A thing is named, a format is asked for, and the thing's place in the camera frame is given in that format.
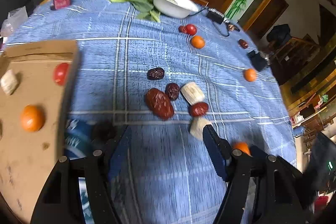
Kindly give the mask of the dark purple plum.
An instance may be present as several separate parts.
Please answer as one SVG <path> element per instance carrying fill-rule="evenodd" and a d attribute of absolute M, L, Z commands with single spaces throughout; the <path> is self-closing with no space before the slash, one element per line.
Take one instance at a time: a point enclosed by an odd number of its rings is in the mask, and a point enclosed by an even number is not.
<path fill-rule="evenodd" d="M 94 125 L 91 138 L 92 142 L 105 144 L 116 136 L 116 129 L 111 121 L 100 121 Z"/>

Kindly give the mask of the large orange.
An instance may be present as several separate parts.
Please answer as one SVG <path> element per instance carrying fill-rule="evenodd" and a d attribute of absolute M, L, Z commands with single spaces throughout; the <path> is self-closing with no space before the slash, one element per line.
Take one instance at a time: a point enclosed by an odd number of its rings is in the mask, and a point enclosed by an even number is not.
<path fill-rule="evenodd" d="M 45 114 L 39 106 L 27 105 L 21 112 L 20 122 L 26 132 L 37 132 L 45 123 Z"/>
<path fill-rule="evenodd" d="M 244 152 L 245 154 L 247 154 L 249 156 L 251 155 L 249 146 L 245 142 L 236 142 L 236 143 L 234 143 L 233 149 L 239 149 L 240 151 Z"/>

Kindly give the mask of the large red jujube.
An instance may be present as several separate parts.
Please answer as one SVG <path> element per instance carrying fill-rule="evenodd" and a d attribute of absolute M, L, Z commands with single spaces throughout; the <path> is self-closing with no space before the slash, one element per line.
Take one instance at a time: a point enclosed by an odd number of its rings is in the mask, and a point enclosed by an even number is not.
<path fill-rule="evenodd" d="M 162 120 L 168 120 L 174 115 L 174 109 L 168 96 L 156 89 L 150 89 L 145 96 L 145 101 L 154 115 Z"/>

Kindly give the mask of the red jujube right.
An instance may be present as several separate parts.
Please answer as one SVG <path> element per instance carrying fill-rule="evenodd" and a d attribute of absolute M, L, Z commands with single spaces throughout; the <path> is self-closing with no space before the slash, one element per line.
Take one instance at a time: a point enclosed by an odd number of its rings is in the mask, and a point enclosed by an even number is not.
<path fill-rule="evenodd" d="M 191 105 L 189 108 L 189 113 L 192 117 L 204 116 L 209 110 L 209 105 L 206 102 L 198 102 Z"/>

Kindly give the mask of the small orange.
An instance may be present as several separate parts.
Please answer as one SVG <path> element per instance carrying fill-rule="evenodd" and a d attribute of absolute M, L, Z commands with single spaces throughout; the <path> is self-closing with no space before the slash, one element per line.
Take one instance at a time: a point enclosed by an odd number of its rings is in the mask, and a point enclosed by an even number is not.
<path fill-rule="evenodd" d="M 195 35 L 190 40 L 191 45 L 196 49 L 202 49 L 205 46 L 205 40 L 198 35 Z"/>
<path fill-rule="evenodd" d="M 244 78 L 248 81 L 248 82 L 254 82 L 257 79 L 257 73 L 254 69 L 250 68 L 250 69 L 246 69 L 244 71 Z"/>

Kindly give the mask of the cardboard tray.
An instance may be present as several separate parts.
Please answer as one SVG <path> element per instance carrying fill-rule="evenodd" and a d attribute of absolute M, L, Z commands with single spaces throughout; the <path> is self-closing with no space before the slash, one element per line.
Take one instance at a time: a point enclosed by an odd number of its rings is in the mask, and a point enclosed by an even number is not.
<path fill-rule="evenodd" d="M 1 53 L 1 206 L 29 223 L 63 153 L 80 53 L 74 40 L 19 43 Z"/>

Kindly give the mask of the black small box device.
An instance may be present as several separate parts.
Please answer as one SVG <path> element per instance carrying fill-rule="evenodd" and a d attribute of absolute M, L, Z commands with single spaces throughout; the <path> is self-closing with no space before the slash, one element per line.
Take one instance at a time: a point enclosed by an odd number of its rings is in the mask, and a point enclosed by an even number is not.
<path fill-rule="evenodd" d="M 269 60 L 262 52 L 250 51 L 247 53 L 247 57 L 250 60 L 252 67 L 258 72 L 263 71 L 269 66 Z"/>

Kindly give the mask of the dark jujube far right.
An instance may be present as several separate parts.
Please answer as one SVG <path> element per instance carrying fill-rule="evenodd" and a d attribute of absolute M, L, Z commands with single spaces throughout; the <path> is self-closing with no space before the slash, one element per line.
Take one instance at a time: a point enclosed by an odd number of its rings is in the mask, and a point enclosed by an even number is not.
<path fill-rule="evenodd" d="M 247 43 L 245 40 L 243 40 L 243 39 L 240 39 L 240 40 L 238 41 L 238 44 L 239 44 L 239 46 L 242 47 L 243 49 L 247 49 L 247 48 L 249 47 L 248 43 Z"/>

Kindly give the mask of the blue plaid tablecloth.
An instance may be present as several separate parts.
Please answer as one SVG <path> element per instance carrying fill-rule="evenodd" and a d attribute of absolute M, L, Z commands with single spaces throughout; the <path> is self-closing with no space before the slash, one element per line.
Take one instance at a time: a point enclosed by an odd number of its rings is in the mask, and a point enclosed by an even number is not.
<path fill-rule="evenodd" d="M 81 64 L 70 121 L 132 132 L 111 181 L 123 223 L 214 220 L 227 184 L 203 143 L 205 124 L 231 144 L 256 145 L 297 162 L 272 71 L 250 76 L 252 39 L 206 14 L 171 18 L 153 8 L 153 0 L 72 0 L 60 10 L 37 7 L 7 41 L 76 40 Z"/>

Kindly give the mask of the small orange far top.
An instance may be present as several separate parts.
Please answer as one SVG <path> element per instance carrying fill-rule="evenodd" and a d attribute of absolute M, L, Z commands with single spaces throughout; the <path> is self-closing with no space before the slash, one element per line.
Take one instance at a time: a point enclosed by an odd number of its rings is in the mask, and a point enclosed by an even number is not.
<path fill-rule="evenodd" d="M 191 45 L 196 49 L 202 49 L 205 46 L 205 40 L 198 35 L 195 35 L 190 40 Z"/>

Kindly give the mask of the red cherry tomato far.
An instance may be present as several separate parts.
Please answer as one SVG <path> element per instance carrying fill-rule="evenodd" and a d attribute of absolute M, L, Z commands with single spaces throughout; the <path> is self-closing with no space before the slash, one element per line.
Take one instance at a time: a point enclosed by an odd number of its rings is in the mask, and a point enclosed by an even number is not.
<path fill-rule="evenodd" d="M 193 24 L 187 24 L 185 25 L 185 33 L 188 35 L 194 36 L 197 33 L 197 28 Z"/>

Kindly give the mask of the small dark jujube far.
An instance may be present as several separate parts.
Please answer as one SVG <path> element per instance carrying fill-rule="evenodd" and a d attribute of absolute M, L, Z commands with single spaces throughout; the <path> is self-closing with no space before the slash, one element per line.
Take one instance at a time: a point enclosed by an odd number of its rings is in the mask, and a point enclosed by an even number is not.
<path fill-rule="evenodd" d="M 186 33 L 186 28 L 185 26 L 179 26 L 179 32 Z"/>

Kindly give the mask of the clear plastic bag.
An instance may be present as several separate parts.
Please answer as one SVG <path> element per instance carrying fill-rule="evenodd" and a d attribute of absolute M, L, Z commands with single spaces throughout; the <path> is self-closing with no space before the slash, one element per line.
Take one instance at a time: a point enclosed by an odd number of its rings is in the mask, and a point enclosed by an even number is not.
<path fill-rule="evenodd" d="M 8 13 L 1 26 L 1 36 L 9 37 L 28 19 L 26 7 L 20 7 Z"/>

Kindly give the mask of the white enamel basin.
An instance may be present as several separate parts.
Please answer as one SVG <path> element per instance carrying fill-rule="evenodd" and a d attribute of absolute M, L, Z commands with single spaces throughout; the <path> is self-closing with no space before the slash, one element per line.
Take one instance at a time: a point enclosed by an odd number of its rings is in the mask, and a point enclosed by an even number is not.
<path fill-rule="evenodd" d="M 161 14 L 177 19 L 184 19 L 199 11 L 191 0 L 153 0 L 153 4 Z"/>

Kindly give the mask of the green leafy vegetable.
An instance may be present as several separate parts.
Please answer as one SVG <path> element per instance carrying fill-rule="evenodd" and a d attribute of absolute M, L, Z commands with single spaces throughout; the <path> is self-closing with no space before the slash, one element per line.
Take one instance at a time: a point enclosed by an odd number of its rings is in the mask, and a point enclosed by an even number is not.
<path fill-rule="evenodd" d="M 136 11 L 137 19 L 160 23 L 160 12 L 154 6 L 154 0 L 108 0 L 112 3 L 129 2 Z"/>

